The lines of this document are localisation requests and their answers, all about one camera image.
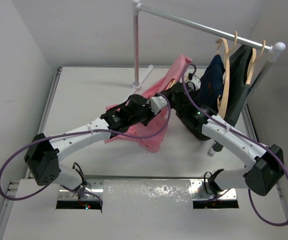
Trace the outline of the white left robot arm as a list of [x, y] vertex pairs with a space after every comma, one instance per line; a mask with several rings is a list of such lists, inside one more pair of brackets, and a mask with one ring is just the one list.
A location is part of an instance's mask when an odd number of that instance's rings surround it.
[[69, 155], [93, 143], [104, 141], [123, 134], [131, 126], [142, 123], [147, 125], [161, 110], [167, 106], [162, 96], [145, 98], [133, 94], [96, 118], [56, 139], [46, 139], [44, 134], [36, 135], [37, 142], [28, 148], [24, 158], [38, 186], [51, 183], [68, 189], [77, 189], [86, 184], [85, 178], [61, 161]]

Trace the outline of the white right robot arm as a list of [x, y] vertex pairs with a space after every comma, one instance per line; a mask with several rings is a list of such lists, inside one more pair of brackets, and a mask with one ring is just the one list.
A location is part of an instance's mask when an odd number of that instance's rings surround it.
[[196, 90], [191, 84], [177, 83], [150, 98], [152, 111], [158, 114], [164, 107], [174, 109], [197, 139], [213, 139], [244, 163], [244, 167], [240, 169], [215, 171], [209, 177], [206, 187], [212, 194], [237, 188], [249, 189], [260, 196], [266, 196], [285, 173], [283, 150], [275, 144], [268, 147], [253, 142], [214, 109], [194, 102], [192, 96]]

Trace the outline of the beige plastic hanger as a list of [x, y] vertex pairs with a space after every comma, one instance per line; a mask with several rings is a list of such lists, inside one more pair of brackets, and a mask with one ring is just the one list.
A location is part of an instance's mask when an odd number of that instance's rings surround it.
[[170, 89], [173, 85], [175, 85], [177, 83], [177, 80], [175, 78], [171, 79], [169, 81], [169, 83], [167, 84], [167, 86], [165, 87], [165, 90]]

